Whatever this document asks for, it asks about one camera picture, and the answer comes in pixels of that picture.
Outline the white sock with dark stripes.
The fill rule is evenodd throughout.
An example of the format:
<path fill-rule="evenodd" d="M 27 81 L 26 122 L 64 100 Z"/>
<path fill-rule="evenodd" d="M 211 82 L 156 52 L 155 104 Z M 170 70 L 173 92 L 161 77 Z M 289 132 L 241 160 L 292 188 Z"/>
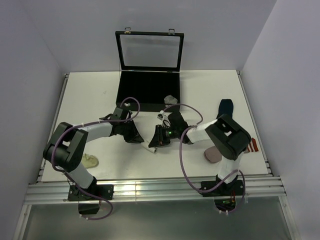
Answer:
<path fill-rule="evenodd" d="M 148 142 L 142 142 L 140 144 L 144 149 L 146 149 L 147 151 L 155 154 L 157 152 L 157 148 L 156 147 L 149 147 L 149 143 Z"/>

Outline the grey sock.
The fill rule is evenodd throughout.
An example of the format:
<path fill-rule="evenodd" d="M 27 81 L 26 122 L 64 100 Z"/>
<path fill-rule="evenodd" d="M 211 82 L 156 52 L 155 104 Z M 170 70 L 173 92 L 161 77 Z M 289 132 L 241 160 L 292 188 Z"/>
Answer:
<path fill-rule="evenodd" d="M 172 95 L 167 95 L 165 98 L 164 98 L 164 103 L 166 105 L 174 105 L 174 104 L 177 104 L 178 103 L 178 100 L 172 96 Z"/>

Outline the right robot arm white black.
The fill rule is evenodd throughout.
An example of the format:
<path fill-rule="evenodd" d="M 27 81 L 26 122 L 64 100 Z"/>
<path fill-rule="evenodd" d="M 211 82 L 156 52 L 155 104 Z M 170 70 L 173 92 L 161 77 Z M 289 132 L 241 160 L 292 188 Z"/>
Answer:
<path fill-rule="evenodd" d="M 222 195 L 229 194 L 238 180 L 241 158 L 251 142 L 250 134 L 231 116 L 222 114 L 217 119 L 189 126 L 179 112 L 167 116 L 169 126 L 157 124 L 149 148 L 168 146 L 171 140 L 179 139 L 179 158 L 182 158 L 182 145 L 212 141 L 221 154 L 221 167 L 216 175 L 216 189 Z"/>

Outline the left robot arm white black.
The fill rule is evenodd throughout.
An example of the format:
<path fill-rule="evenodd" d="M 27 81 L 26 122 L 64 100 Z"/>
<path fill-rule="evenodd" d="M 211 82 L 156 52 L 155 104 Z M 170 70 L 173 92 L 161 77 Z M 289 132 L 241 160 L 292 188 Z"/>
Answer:
<path fill-rule="evenodd" d="M 116 135 L 123 136 L 124 141 L 130 144 L 144 142 L 132 113 L 119 107 L 98 121 L 80 125 L 61 122 L 44 148 L 43 158 L 51 163 L 55 171 L 64 174 L 86 200 L 101 200 L 102 189 L 97 185 L 97 179 L 84 167 L 82 157 L 86 143 Z"/>

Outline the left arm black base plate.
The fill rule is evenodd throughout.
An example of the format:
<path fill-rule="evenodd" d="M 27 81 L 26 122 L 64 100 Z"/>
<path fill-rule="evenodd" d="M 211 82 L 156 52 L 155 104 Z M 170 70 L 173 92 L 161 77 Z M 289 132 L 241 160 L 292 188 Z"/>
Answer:
<path fill-rule="evenodd" d="M 85 191 L 90 193 L 91 195 L 95 195 L 106 200 L 112 200 L 114 186 L 112 184 L 102 184 L 97 185 L 92 189 L 86 189 Z M 69 202 L 95 201 L 97 200 L 97 198 L 84 194 L 75 185 L 72 185 L 69 187 L 67 200 Z"/>

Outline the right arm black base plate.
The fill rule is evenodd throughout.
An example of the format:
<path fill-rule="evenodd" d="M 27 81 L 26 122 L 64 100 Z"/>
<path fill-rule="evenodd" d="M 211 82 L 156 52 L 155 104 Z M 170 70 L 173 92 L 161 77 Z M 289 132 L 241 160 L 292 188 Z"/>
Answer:
<path fill-rule="evenodd" d="M 214 188 L 221 180 L 216 178 L 213 181 L 202 181 L 200 190 L 206 191 Z M 242 196 L 245 192 L 244 182 L 241 179 L 235 179 L 231 183 L 222 183 L 220 186 L 210 192 L 201 193 L 203 197 L 236 197 Z"/>

